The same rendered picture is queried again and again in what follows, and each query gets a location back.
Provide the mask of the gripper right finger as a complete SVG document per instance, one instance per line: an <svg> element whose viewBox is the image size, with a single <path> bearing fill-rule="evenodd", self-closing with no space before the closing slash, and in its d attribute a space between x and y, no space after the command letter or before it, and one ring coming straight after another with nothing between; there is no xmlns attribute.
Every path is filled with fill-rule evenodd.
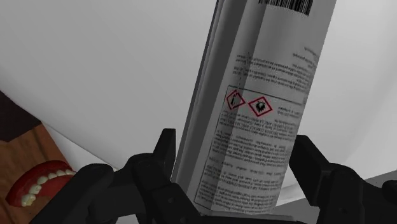
<svg viewBox="0 0 397 224"><path fill-rule="evenodd" d="M316 224L397 224L397 179L374 186L330 163L305 135L297 135L289 167L309 204L320 209Z"/></svg>

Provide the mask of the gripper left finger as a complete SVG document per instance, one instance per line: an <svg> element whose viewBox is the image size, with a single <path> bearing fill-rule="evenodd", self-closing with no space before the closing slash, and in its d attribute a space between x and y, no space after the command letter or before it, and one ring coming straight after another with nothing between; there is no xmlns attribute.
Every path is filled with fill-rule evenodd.
<svg viewBox="0 0 397 224"><path fill-rule="evenodd" d="M115 224L138 214L139 224L202 224L181 187L170 181L176 131L164 129L151 153L130 157L119 171L81 168L29 224Z"/></svg>

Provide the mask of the white spray can printed label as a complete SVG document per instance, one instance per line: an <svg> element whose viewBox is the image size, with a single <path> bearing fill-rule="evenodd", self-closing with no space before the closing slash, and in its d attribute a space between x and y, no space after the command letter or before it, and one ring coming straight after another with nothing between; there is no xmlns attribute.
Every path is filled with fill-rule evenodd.
<svg viewBox="0 0 397 224"><path fill-rule="evenodd" d="M337 0L217 0L171 180L200 213L276 205Z"/></svg>

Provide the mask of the red denture model white teeth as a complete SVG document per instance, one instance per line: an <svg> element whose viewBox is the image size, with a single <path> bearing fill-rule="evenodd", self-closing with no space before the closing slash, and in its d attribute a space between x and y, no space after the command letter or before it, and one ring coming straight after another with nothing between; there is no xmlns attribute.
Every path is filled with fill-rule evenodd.
<svg viewBox="0 0 397 224"><path fill-rule="evenodd" d="M52 199L75 174L61 160L43 162L26 171L14 182L6 201L14 207L27 207L38 197Z"/></svg>

